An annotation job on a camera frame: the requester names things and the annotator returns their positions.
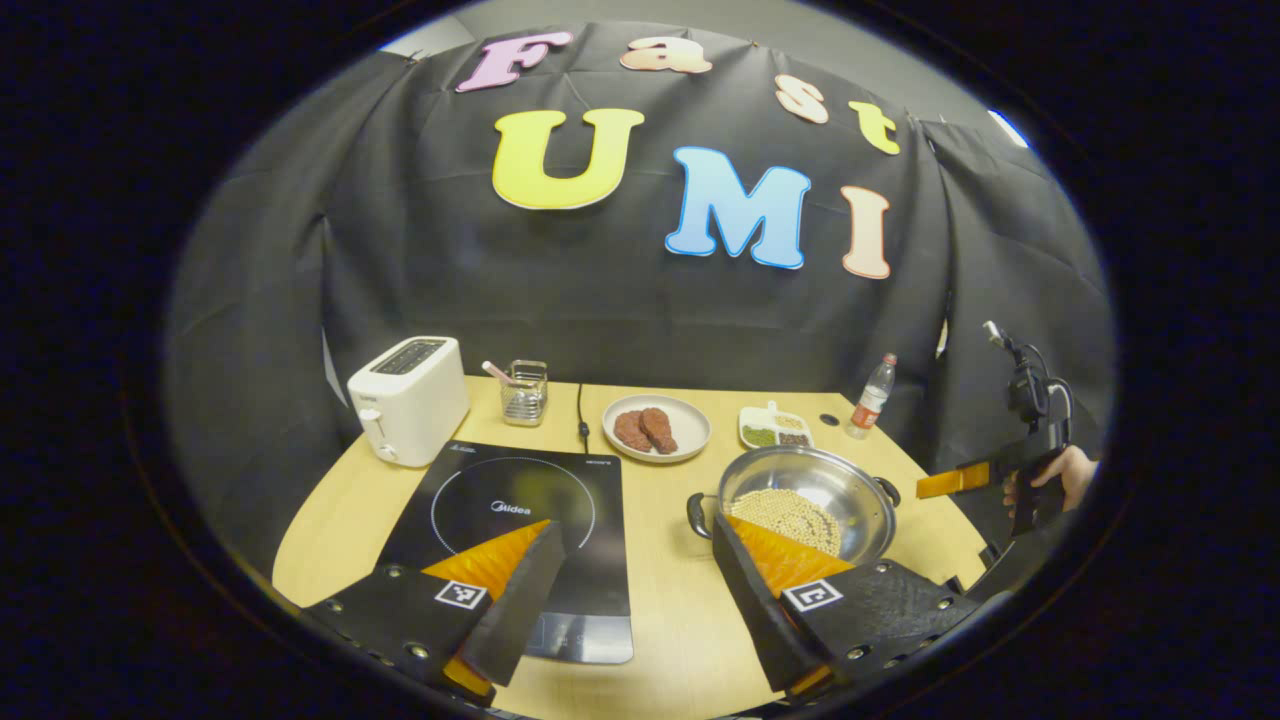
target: blue letter m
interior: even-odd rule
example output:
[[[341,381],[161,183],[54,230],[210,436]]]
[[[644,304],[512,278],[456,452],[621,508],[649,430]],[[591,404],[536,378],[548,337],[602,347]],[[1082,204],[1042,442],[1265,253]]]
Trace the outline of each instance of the blue letter m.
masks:
[[[718,150],[678,147],[676,161],[685,167],[685,206],[680,228],[667,236],[667,250],[678,255],[716,252],[716,241],[707,233],[714,213],[731,256],[741,255],[755,228],[764,223],[751,258],[791,270],[804,265],[800,201],[810,187],[809,178],[790,168],[769,168],[748,195],[728,156]]]

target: wooden table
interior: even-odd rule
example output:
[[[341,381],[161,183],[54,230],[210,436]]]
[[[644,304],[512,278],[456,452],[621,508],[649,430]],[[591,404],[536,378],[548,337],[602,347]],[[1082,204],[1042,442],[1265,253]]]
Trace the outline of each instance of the wooden table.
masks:
[[[550,383],[547,416],[536,428],[502,421],[498,382],[467,377],[471,413],[456,439],[577,452],[577,384]],[[611,402],[660,393],[692,404],[712,421],[698,456],[652,465],[622,456],[622,507],[635,657],[623,665],[576,665],[524,657],[494,707],[539,719],[707,719],[781,697],[769,691],[746,625],[712,557],[712,544],[690,530],[685,500],[714,493],[724,468],[745,452],[737,438],[742,406],[780,410],[809,423],[817,447],[841,455],[902,493],[897,534],[886,557],[943,583],[968,587],[983,573],[982,538],[948,497],[915,498],[925,473],[878,428],[861,441],[818,420],[847,423],[852,406],[836,393],[767,393],[586,386],[582,416],[590,451],[618,454],[600,429]],[[300,606],[320,602],[370,571],[424,469],[383,462],[361,437],[343,454],[298,510],[280,542],[271,582]]]

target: white plate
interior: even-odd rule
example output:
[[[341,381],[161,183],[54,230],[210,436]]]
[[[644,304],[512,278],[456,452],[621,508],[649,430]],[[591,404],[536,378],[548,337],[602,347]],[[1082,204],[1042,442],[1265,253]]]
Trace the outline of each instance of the white plate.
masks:
[[[640,452],[634,447],[628,447],[613,434],[613,424],[618,420],[618,415],[630,413],[631,410],[644,410],[645,407],[657,407],[671,419],[671,437],[676,441],[676,452],[671,455],[663,455],[657,450]],[[604,418],[600,423],[604,427],[604,437],[609,438],[613,447],[621,450],[623,455],[648,462],[680,462],[681,460],[687,460],[701,452],[707,447],[707,441],[712,437],[712,421],[707,419],[707,415],[703,415],[699,409],[684,400],[676,400],[666,395],[632,395],[617,400],[604,410]]]

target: human hand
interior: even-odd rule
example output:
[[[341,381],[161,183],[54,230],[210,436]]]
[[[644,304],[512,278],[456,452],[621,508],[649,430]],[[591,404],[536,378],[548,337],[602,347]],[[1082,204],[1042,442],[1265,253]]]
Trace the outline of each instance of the human hand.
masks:
[[[1052,462],[1044,468],[1039,475],[1032,479],[1032,487],[1039,488],[1044,487],[1053,475],[1062,475],[1062,491],[1066,497],[1062,498],[1062,512],[1068,510],[1075,510],[1080,501],[1084,500],[1084,491],[1093,482],[1093,475],[1098,470],[1097,461],[1089,460],[1084,451],[1074,445],[1066,446]],[[1018,503],[1018,473],[1015,471],[1009,479],[1005,480],[1005,505]],[[1009,511],[1009,516],[1014,516],[1014,511]]]

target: sectioned dish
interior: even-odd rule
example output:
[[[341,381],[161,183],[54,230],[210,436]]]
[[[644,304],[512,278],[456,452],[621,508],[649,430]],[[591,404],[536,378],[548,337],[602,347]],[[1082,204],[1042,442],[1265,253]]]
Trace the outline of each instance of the sectioned dish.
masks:
[[[744,407],[739,411],[737,437],[751,450],[771,445],[813,447],[809,423],[800,415],[782,413],[772,401],[768,407]]]

